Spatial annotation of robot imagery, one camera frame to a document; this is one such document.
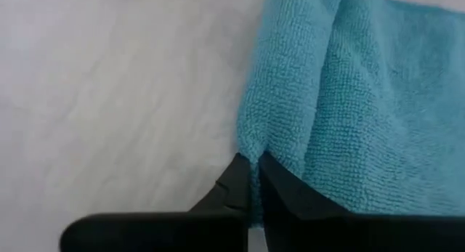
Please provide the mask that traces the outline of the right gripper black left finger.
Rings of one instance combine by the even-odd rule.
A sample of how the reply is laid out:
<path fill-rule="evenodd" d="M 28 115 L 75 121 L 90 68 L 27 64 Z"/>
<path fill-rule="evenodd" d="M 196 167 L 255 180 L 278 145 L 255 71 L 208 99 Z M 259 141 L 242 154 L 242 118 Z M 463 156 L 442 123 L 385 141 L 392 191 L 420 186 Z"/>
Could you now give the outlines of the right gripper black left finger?
<path fill-rule="evenodd" d="M 62 232 L 60 252 L 247 252 L 250 173 L 236 154 L 189 211 L 85 216 Z"/>

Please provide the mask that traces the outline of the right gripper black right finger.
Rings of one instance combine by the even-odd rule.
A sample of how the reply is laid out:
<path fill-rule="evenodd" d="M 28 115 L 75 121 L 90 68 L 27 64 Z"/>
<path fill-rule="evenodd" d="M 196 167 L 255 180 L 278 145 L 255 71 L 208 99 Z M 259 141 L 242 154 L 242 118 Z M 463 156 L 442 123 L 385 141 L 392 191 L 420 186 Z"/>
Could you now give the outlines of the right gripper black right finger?
<path fill-rule="evenodd" d="M 269 252 L 465 252 L 465 217 L 356 214 L 259 159 Z"/>

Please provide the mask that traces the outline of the blue microfibre towel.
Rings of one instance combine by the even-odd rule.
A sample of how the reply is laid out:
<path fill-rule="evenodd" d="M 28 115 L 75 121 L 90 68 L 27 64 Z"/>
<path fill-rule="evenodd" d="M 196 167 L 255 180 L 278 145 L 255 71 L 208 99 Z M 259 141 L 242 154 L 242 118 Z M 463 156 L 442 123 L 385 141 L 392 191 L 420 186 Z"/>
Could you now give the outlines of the blue microfibre towel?
<path fill-rule="evenodd" d="M 266 0 L 237 125 L 351 211 L 465 215 L 465 12 Z"/>

